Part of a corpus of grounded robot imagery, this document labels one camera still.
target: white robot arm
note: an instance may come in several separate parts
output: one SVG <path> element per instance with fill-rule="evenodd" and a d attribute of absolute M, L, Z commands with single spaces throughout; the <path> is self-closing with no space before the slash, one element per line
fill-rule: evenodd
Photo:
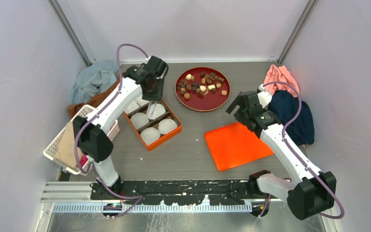
<path fill-rule="evenodd" d="M 147 64 L 141 67 L 131 66 L 127 69 L 122 78 L 122 88 L 117 88 L 85 118 L 76 117 L 73 121 L 74 135 L 77 134 L 93 117 L 91 123 L 82 131 L 78 139 L 78 147 L 86 154 L 90 162 L 93 163 L 99 178 L 112 189 L 113 192 L 121 191 L 121 178 L 114 165 L 110 154 L 113 150 L 113 143 L 107 137 L 107 133 L 128 105 L 137 97 L 143 95 L 144 100 L 160 101 L 163 95 L 164 76 L 167 74 L 168 65 L 166 62 L 151 56 Z"/>
<path fill-rule="evenodd" d="M 283 125 L 279 118 L 273 112 L 264 109 L 271 99 L 271 94 L 261 85 L 258 91 L 239 93 L 226 112 L 231 114 L 234 108 L 239 106 L 234 114 L 235 119 L 272 149 L 291 179 L 287 181 L 278 178 L 267 170 L 252 174 L 249 179 L 251 194 L 273 195 L 286 202 L 291 212 L 303 220 L 333 207 L 334 204 L 332 196 L 308 169 L 318 173 L 333 192 L 336 188 L 336 178 L 331 172 L 321 172 L 297 146 L 293 146 L 293 151 L 306 162 L 307 166 L 304 167 L 285 143 L 284 138 L 288 143 L 294 144 L 289 135 L 282 137 Z"/>

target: red lacquer tray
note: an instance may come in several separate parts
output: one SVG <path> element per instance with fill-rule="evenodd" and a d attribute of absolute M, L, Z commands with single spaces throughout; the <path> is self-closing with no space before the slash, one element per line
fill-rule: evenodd
<path fill-rule="evenodd" d="M 190 99 L 185 99 L 183 95 L 181 95 L 181 91 L 177 89 L 177 86 L 181 80 L 185 80 L 187 74 L 191 74 L 194 76 L 194 81 L 187 80 L 189 83 L 199 83 L 201 84 L 201 80 L 203 77 L 201 77 L 201 73 L 211 74 L 215 73 L 218 77 L 224 78 L 224 82 L 221 83 L 221 87 L 219 89 L 216 89 L 216 93 L 212 93 L 212 91 L 209 91 L 208 94 L 204 95 L 202 98 L 198 96 L 196 92 L 193 92 L 191 90 L 185 90 L 186 93 L 190 94 Z M 180 75 L 180 77 L 177 79 L 175 85 L 174 85 L 175 93 L 178 98 L 178 100 L 185 105 L 186 107 L 196 110 L 196 111 L 211 111 L 218 109 L 220 106 L 222 106 L 228 99 L 229 93 L 230 93 L 230 87 L 229 82 L 227 78 L 220 73 L 219 71 L 207 68 L 207 67 L 196 67 L 189 69 L 185 71 L 183 74 Z M 221 95 L 221 91 L 226 90 L 227 94 L 226 96 Z"/>

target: cloth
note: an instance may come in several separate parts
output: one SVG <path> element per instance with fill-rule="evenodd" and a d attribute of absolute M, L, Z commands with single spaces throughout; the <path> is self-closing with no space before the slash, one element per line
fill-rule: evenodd
<path fill-rule="evenodd" d="M 84 105 L 91 105 L 93 107 L 98 107 L 106 98 L 109 96 L 111 92 L 117 87 L 118 80 L 105 92 L 100 93 L 95 95 L 93 98 L 91 98 L 87 103 L 79 103 L 75 105 L 70 105 L 68 106 L 69 110 L 69 117 L 72 119 L 74 115 L 79 112 L 79 110 L 84 106 Z"/>
<path fill-rule="evenodd" d="M 297 81 L 292 77 L 291 73 L 286 69 L 285 65 L 281 67 L 276 67 L 275 65 L 271 65 L 270 69 L 267 72 L 267 76 L 265 76 L 264 84 L 272 82 L 272 81 L 282 81 L 288 84 L 293 85 L 300 93 L 300 88 L 298 87 Z M 297 97 L 297 94 L 288 86 L 282 84 L 273 84 L 269 86 L 265 86 L 265 89 L 271 94 L 274 95 L 274 92 L 277 90 L 287 90 L 292 94 L 292 96 Z"/>
<path fill-rule="evenodd" d="M 65 132 L 62 137 L 57 140 L 57 152 L 55 154 L 55 159 L 60 162 L 69 165 L 70 167 L 76 167 L 76 159 L 74 158 L 74 133 L 73 124 L 68 122 L 65 127 Z M 77 148 L 77 156 L 79 160 L 82 160 L 83 153 Z"/>
<path fill-rule="evenodd" d="M 297 113 L 298 107 L 298 98 L 295 98 L 286 90 L 277 90 L 268 105 L 268 110 L 274 112 L 285 125 Z M 306 102 L 302 101 L 302 109 L 299 116 L 288 126 L 286 132 L 298 146 L 314 143 L 314 120 Z"/>
<path fill-rule="evenodd" d="M 77 76 L 71 92 L 71 103 L 86 103 L 105 92 L 116 82 L 117 61 L 101 61 L 85 68 Z"/>

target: pink cloth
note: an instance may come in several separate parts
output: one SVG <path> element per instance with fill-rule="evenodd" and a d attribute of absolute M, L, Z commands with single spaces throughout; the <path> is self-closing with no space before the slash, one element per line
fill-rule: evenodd
<path fill-rule="evenodd" d="M 264 84 L 272 81 L 282 81 L 287 82 L 288 84 L 293 85 L 298 92 L 300 93 L 300 88 L 298 87 L 297 81 L 291 76 L 291 73 L 286 69 L 285 65 L 281 67 L 276 67 L 271 65 L 270 69 L 267 72 L 265 77 Z M 277 90 L 286 90 L 292 94 L 292 96 L 297 97 L 297 94 L 288 86 L 282 84 L 273 84 L 266 86 L 265 89 L 271 94 L 274 95 L 274 92 Z"/>

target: orange plastic board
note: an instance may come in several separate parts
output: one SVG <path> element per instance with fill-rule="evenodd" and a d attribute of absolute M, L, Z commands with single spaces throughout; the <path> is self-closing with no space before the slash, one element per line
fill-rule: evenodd
<path fill-rule="evenodd" d="M 204 138 L 220 172 L 273 154 L 265 143 L 239 122 L 209 131 Z"/>

